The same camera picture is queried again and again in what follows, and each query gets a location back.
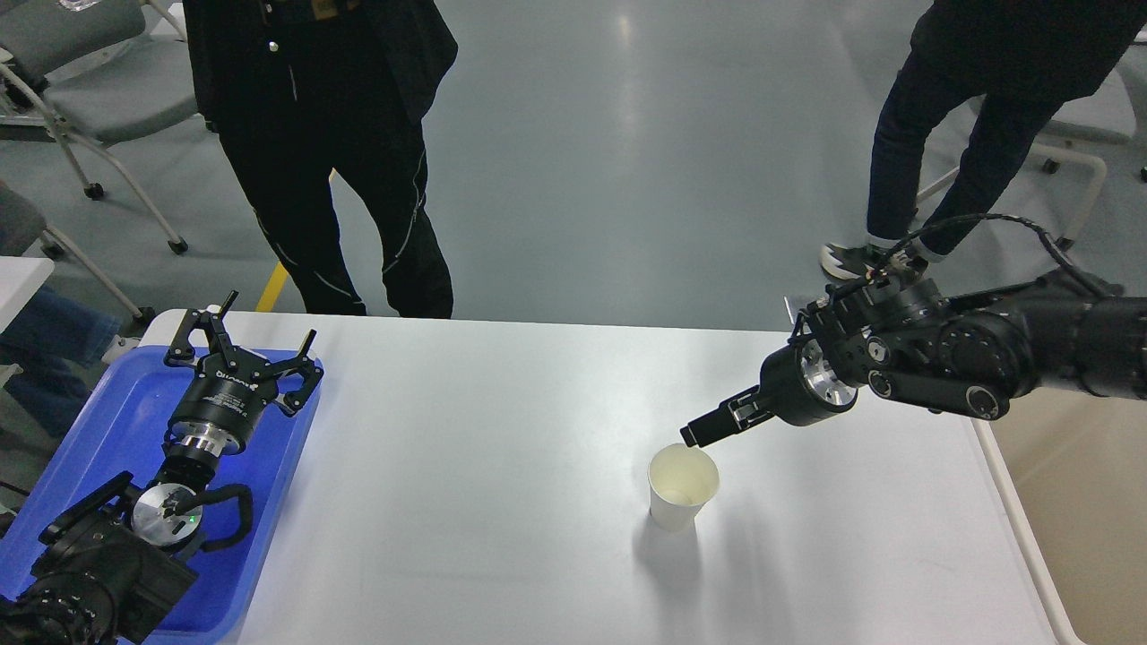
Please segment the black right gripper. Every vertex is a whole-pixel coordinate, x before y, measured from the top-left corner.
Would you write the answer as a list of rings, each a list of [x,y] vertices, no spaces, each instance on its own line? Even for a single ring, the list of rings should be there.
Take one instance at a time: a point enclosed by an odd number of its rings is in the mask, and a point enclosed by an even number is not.
[[[763,360],[759,384],[739,393],[729,407],[716,407],[680,428],[687,446],[705,448],[778,417],[806,427],[855,407],[858,389],[837,376],[812,339],[778,348]]]

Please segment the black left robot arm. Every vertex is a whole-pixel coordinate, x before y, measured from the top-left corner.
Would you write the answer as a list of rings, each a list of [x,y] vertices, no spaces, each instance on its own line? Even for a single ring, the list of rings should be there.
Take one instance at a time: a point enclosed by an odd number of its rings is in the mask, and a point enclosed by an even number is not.
[[[115,360],[3,536],[3,644],[213,644],[253,596],[323,365],[224,312]]]

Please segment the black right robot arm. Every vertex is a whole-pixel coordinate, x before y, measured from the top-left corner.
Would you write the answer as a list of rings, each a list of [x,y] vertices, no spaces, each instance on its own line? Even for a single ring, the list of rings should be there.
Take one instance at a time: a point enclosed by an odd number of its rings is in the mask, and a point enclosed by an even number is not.
[[[994,420],[1039,387],[1144,401],[1144,298],[1090,275],[1064,244],[1021,218],[1058,269],[1036,280],[943,297],[931,280],[906,283],[885,254],[863,278],[827,285],[799,306],[791,334],[735,393],[680,430],[708,446],[770,419],[795,427],[880,399]]]

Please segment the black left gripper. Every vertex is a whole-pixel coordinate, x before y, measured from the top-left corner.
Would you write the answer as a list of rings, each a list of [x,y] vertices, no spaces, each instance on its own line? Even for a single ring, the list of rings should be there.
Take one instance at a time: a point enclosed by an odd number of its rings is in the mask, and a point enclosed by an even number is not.
[[[311,401],[323,379],[323,368],[310,357],[318,335],[313,328],[290,359],[272,363],[267,356],[245,350],[239,355],[224,322],[235,300],[237,292],[231,290],[218,312],[208,309],[185,311],[175,339],[169,343],[164,356],[167,367],[197,365],[184,399],[169,417],[169,432],[181,438],[195,430],[212,428],[226,435],[223,453],[229,456],[245,450],[271,401],[284,417],[294,417]],[[190,343],[193,331],[203,331],[206,339],[209,355],[198,364]],[[302,376],[302,384],[294,391],[283,391],[279,380],[292,375]]]

